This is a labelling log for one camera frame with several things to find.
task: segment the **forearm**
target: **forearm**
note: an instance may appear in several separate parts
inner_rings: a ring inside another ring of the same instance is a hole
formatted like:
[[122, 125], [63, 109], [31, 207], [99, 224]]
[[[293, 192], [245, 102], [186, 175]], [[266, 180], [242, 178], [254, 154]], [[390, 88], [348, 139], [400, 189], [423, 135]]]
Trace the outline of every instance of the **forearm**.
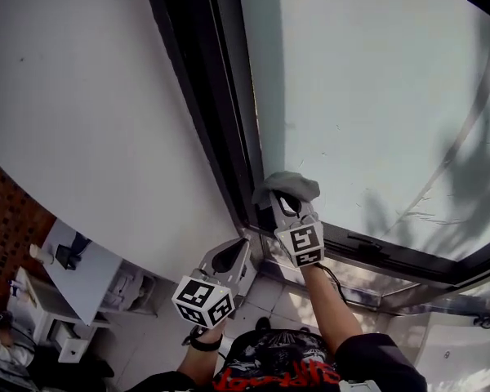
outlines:
[[361, 325], [332, 286], [327, 275], [315, 265], [301, 268], [321, 336], [333, 353], [347, 338], [363, 334]]
[[[216, 328], [205, 332], [197, 340], [206, 344], [214, 343], [220, 340], [224, 328], [225, 321]], [[187, 355], [178, 368], [178, 372], [190, 377], [197, 386], [209, 385], [214, 377], [217, 360], [218, 350], [200, 351], [190, 345], [187, 350]]]

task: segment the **wrist strap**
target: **wrist strap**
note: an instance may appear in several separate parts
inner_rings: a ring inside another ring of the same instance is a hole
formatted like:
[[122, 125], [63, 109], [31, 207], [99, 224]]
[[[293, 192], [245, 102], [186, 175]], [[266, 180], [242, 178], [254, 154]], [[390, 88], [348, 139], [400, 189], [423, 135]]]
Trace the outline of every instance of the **wrist strap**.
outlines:
[[191, 338], [190, 344], [193, 346], [193, 348], [199, 351], [216, 351], [220, 348], [221, 340], [223, 340], [223, 334], [221, 335], [220, 340], [213, 343], [206, 344], [199, 342], [196, 338]]

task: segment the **white wall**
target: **white wall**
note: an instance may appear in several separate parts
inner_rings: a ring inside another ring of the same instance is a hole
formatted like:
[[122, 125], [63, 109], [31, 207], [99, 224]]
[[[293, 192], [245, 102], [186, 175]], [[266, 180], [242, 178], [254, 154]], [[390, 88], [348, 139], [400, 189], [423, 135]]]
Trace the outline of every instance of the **white wall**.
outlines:
[[459, 260], [490, 242], [489, 16], [466, 0], [242, 5], [266, 175], [317, 180], [324, 221], [392, 243]]
[[0, 166], [172, 280], [236, 236], [148, 0], [0, 0]]

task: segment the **tile floor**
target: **tile floor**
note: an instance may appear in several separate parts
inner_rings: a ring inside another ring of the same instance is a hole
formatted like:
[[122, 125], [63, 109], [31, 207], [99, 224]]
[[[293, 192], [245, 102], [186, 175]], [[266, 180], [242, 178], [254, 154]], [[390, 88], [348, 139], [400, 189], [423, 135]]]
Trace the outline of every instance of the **tile floor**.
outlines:
[[[114, 370], [112, 383], [118, 390], [127, 390], [154, 373], [175, 370], [185, 354], [181, 342], [192, 325], [181, 319], [170, 297], [176, 289], [162, 281], [154, 298], [158, 317], [147, 315], [108, 314], [111, 330], [100, 330], [91, 345]], [[388, 315], [367, 310], [353, 310], [365, 332], [385, 332]], [[266, 316], [273, 328], [299, 329], [308, 327], [319, 333], [310, 300], [301, 291], [283, 286], [269, 278], [256, 278], [247, 301], [229, 319], [220, 351], [227, 354], [234, 338], [251, 331], [258, 318]], [[218, 364], [219, 370], [223, 359]]]

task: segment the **black shirt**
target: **black shirt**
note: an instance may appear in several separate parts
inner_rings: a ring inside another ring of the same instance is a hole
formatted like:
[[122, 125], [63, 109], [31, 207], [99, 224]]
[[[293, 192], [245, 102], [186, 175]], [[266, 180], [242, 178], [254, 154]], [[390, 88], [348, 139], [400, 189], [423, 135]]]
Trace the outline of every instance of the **black shirt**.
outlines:
[[[372, 380], [381, 392], [426, 391], [425, 378], [384, 334], [353, 336], [332, 355], [321, 336], [293, 330], [241, 335], [211, 387], [204, 389], [339, 392], [341, 380]], [[196, 389], [188, 376], [168, 372], [148, 377], [131, 392]]]

